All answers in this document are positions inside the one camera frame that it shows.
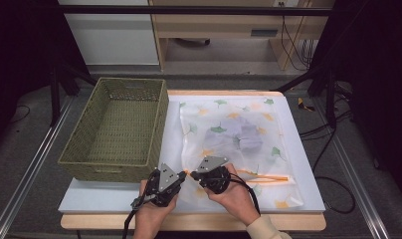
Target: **aluminum rail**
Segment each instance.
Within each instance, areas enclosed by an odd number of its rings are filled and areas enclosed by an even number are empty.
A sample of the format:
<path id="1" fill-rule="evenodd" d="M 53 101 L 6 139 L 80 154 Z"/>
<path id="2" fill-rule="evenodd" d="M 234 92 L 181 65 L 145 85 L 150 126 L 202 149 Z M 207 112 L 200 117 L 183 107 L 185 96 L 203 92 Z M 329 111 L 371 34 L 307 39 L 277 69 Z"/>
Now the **aluminum rail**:
<path id="1" fill-rule="evenodd" d="M 173 14 L 173 15 L 264 15 L 332 16 L 350 13 L 331 8 L 232 7 L 232 6 L 110 6 L 110 5 L 35 5 L 36 11 L 68 14 Z"/>
<path id="2" fill-rule="evenodd" d="M 0 215 L 0 239 L 4 238 L 8 233 L 12 222 L 14 221 L 16 215 L 18 214 L 19 209 L 21 208 L 22 203 L 27 197 L 28 192 L 30 191 L 31 186 L 33 185 L 34 179 L 36 178 L 41 166 L 43 165 L 47 154 L 49 153 L 50 148 L 53 145 L 53 142 L 56 139 L 56 136 L 59 133 L 60 128 L 62 127 L 66 116 L 69 113 L 71 105 L 74 101 L 74 97 L 67 97 L 66 101 L 62 108 L 62 115 L 59 118 L 58 122 L 51 126 L 46 133 L 43 142 L 41 143 L 39 149 L 34 155 L 27 171 L 21 179 L 21 182 L 18 184 L 15 192 L 13 193 L 11 199 Z"/>
<path id="3" fill-rule="evenodd" d="M 318 100 L 317 98 L 312 98 L 313 104 L 316 106 L 321 119 L 326 122 L 324 106 L 322 100 Z M 337 136 L 337 133 L 334 136 L 333 142 L 334 152 L 337 155 L 337 159 L 340 163 L 340 166 L 343 170 L 344 175 L 349 183 L 349 186 L 352 190 L 352 193 L 357 201 L 357 205 L 362 212 L 362 215 L 365 219 L 366 224 L 375 239 L 388 239 L 390 238 L 387 229 L 382 222 L 377 209 L 374 206 L 371 198 L 369 197 L 368 192 L 365 189 L 365 186 L 362 183 L 362 180 L 359 178 L 356 170 L 351 163 L 349 156 L 347 155 L 344 147 Z"/>

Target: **white cabinet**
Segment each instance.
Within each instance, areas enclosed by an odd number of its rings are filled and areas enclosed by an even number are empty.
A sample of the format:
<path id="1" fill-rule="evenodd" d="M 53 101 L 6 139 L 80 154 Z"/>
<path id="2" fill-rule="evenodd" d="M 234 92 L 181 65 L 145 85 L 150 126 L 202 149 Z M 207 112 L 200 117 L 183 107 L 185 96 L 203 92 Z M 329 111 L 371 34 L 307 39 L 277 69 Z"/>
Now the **white cabinet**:
<path id="1" fill-rule="evenodd" d="M 148 5 L 146 0 L 59 0 L 61 5 Z M 158 65 L 151 17 L 65 14 L 87 65 Z"/>

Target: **gray floor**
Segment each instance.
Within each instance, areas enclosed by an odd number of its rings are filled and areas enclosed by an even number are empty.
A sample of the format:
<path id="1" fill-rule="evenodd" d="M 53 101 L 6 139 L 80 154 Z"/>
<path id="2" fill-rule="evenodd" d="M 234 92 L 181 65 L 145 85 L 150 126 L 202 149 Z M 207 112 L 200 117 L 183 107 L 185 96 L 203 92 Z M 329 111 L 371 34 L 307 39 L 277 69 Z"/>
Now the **gray floor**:
<path id="1" fill-rule="evenodd" d="M 144 76 L 165 78 L 169 89 L 248 89 L 268 90 L 288 82 L 301 72 L 278 70 L 276 60 L 269 54 L 271 48 L 266 41 L 212 40 L 210 46 L 199 43 L 171 42 L 166 68 L 158 71 L 108 73 L 109 76 Z M 74 231 L 60 226 L 61 213 L 57 211 L 60 200 L 69 186 L 71 177 L 57 166 L 57 160 L 68 141 L 92 87 L 79 81 L 82 90 L 73 99 L 70 113 L 65 118 L 59 134 L 50 145 L 50 150 L 36 175 L 27 196 L 21 201 L 15 219 L 9 222 L 7 238 L 76 238 Z M 323 124 L 319 111 L 299 109 L 298 98 L 307 106 L 321 107 L 321 98 L 310 99 L 304 92 L 308 82 L 286 93 L 299 132 Z M 30 113 L 20 121 L 11 123 L 0 140 L 0 215 L 45 138 L 50 123 L 50 91 L 42 88 L 24 96 L 18 105 L 30 108 Z M 348 110 L 344 101 L 337 104 L 337 114 Z M 20 119 L 26 110 L 18 108 Z M 402 195 L 390 174 L 374 168 L 372 153 L 368 150 L 354 121 L 345 119 L 337 125 L 336 136 L 357 172 L 371 205 L 375 206 L 391 238 L 402 238 Z M 306 154 L 313 164 L 321 152 L 328 136 L 321 139 L 304 140 Z M 349 186 L 349 176 L 340 164 L 340 154 L 331 144 L 323 155 L 315 175 L 330 176 Z M 342 188 L 330 181 L 319 180 L 318 186 L 323 200 L 334 208 L 346 210 L 351 200 Z M 367 221 L 366 207 L 356 206 L 349 214 L 326 210 L 327 222 L 321 232 L 292 233 L 294 238 L 374 238 Z M 120 238 L 118 231 L 83 231 L 83 238 Z M 162 232 L 159 238 L 247 238 L 245 233 L 176 233 Z"/>

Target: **cable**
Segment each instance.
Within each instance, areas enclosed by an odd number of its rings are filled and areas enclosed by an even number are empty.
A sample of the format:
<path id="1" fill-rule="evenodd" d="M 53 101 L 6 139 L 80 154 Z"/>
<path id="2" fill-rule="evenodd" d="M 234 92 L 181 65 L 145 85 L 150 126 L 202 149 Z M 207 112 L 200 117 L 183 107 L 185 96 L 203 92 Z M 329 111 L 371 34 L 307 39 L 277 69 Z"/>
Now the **cable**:
<path id="1" fill-rule="evenodd" d="M 21 120 L 25 119 L 31 112 L 31 109 L 29 107 L 27 107 L 27 106 L 17 106 L 17 108 L 25 108 L 25 109 L 27 109 L 27 112 L 25 113 L 25 115 L 23 117 L 21 117 L 19 119 L 15 119 L 13 121 L 9 121 L 9 123 L 14 123 L 14 122 L 17 122 L 17 121 L 21 121 Z"/>
<path id="2" fill-rule="evenodd" d="M 307 69 L 299 69 L 299 68 L 297 68 L 297 67 L 295 66 L 294 62 L 292 61 L 291 55 L 289 55 L 288 51 L 286 50 L 285 43 L 283 42 L 283 32 L 284 32 L 284 30 L 286 29 L 285 16 L 282 16 L 282 19 L 283 19 L 283 22 L 282 22 L 282 32 L 281 32 L 281 33 L 282 33 L 282 37 L 281 37 L 281 42 L 282 42 L 283 50 L 285 51 L 286 55 L 288 55 L 289 61 L 291 62 L 292 66 L 293 66 L 296 70 L 298 70 L 298 71 L 306 71 Z"/>
<path id="3" fill-rule="evenodd" d="M 303 138 L 302 141 L 310 141 L 310 140 L 316 140 L 316 139 L 320 139 L 320 138 L 324 138 L 326 136 L 329 136 L 331 134 L 331 132 L 328 132 L 324 135 L 318 136 L 318 137 L 310 137 L 310 138 Z"/>
<path id="4" fill-rule="evenodd" d="M 145 185 L 144 191 L 142 192 L 142 195 L 140 196 L 138 204 L 135 206 L 136 208 L 139 208 L 140 206 L 142 206 L 142 204 L 144 204 L 144 198 L 145 198 L 145 195 L 147 192 L 147 187 L 148 187 L 147 185 L 148 185 L 148 182 L 154 176 L 154 172 L 155 172 L 155 170 L 149 174 L 148 179 L 147 179 L 147 184 Z M 136 214 L 136 212 L 137 212 L 137 210 L 132 209 L 132 211 L 130 211 L 129 214 L 127 215 L 126 220 L 124 220 L 122 239 L 126 239 L 127 231 L 129 229 L 129 223 L 132 220 L 132 217 Z"/>
<path id="5" fill-rule="evenodd" d="M 254 206 L 257 210 L 257 212 L 259 214 L 261 214 L 260 212 L 260 206 L 258 204 L 258 200 L 257 200 L 257 196 L 255 195 L 254 190 L 244 181 L 244 179 L 242 179 L 241 177 L 239 177 L 236 174 L 230 173 L 231 176 L 235 176 L 237 177 L 239 180 L 233 179 L 233 178 L 206 178 L 204 179 L 204 181 L 206 182 L 213 182 L 213 181 L 231 181 L 231 182 L 236 182 L 239 183 L 240 185 L 244 186 L 245 188 L 247 188 L 248 192 L 251 194 L 251 198 L 253 200 Z"/>
<path id="6" fill-rule="evenodd" d="M 350 116 L 350 115 L 351 115 L 351 111 L 346 111 L 343 114 L 341 114 L 340 116 L 336 117 L 336 120 L 337 120 L 337 122 L 341 122 L 342 120 L 345 120 L 344 117 L 347 117 L 347 116 Z M 329 123 L 326 123 L 326 124 L 324 124 L 322 126 L 319 126 L 317 128 L 311 129 L 309 131 L 301 132 L 300 136 L 305 137 L 305 136 L 313 135 L 315 133 L 318 133 L 318 132 L 322 131 L 327 126 L 329 126 Z"/>
<path id="7" fill-rule="evenodd" d="M 297 53 L 297 56 L 298 56 L 298 58 L 300 59 L 301 63 L 302 63 L 305 67 L 307 67 L 307 64 L 306 64 L 306 63 L 302 60 L 302 58 L 300 57 L 300 53 L 298 52 L 297 46 L 295 45 L 295 41 L 292 39 L 291 34 L 289 33 L 289 30 L 288 30 L 288 28 L 287 28 L 287 26 L 286 26 L 285 16 L 282 16 L 282 17 L 283 17 L 283 27 L 284 27 L 284 29 L 285 29 L 285 31 L 286 31 L 286 34 L 288 35 L 289 40 L 291 41 L 292 46 L 294 47 L 294 50 L 295 50 L 295 52 Z"/>
<path id="8" fill-rule="evenodd" d="M 307 56 L 305 55 L 306 41 L 307 40 L 303 40 L 302 43 L 301 60 L 306 63 L 306 66 L 309 69 L 310 63 L 312 61 L 313 40 L 309 40 L 309 50 L 307 52 Z"/>
<path id="9" fill-rule="evenodd" d="M 319 154 L 318 158 L 316 159 L 315 163 L 313 164 L 312 173 L 315 173 L 316 166 L 318 165 L 319 161 L 321 160 L 322 155 L 325 153 L 325 150 L 330 145 L 330 142 L 331 142 L 331 140 L 333 139 L 333 137 L 335 135 L 335 131 L 336 131 L 336 127 L 332 131 L 330 138 L 328 139 L 327 143 L 324 145 L 324 148 L 322 149 L 321 153 Z"/>
<path id="10" fill-rule="evenodd" d="M 315 179 L 325 179 L 325 180 L 329 180 L 329 181 L 332 181 L 332 182 L 338 184 L 344 190 L 347 191 L 347 193 L 349 194 L 349 196 L 350 196 L 350 198 L 352 200 L 352 205 L 350 206 L 350 208 L 348 210 L 345 210 L 345 211 L 340 210 L 340 209 L 336 209 L 336 208 L 332 207 L 328 202 L 324 201 L 324 203 L 328 206 L 329 209 L 331 209 L 331 210 L 333 210 L 335 212 L 341 213 L 341 214 L 351 213 L 355 209 L 355 207 L 356 207 L 355 196 L 353 195 L 352 191 L 347 186 L 343 185 L 343 183 L 341 183 L 341 182 L 339 182 L 339 181 L 337 181 L 337 180 L 335 180 L 333 178 L 326 177 L 326 176 L 316 176 Z"/>
<path id="11" fill-rule="evenodd" d="M 78 237 L 78 239 L 82 239 L 80 230 L 77 230 L 77 237 Z"/>

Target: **green woven basket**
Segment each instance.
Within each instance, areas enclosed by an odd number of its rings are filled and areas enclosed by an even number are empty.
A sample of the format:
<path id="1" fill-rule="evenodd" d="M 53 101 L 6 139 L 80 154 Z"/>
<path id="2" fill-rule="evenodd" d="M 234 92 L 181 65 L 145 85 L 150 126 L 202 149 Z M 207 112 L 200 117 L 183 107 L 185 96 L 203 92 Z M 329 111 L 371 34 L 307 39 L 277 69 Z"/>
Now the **green woven basket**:
<path id="1" fill-rule="evenodd" d="M 164 80 L 100 78 L 58 164 L 78 180 L 139 182 L 158 166 Z"/>

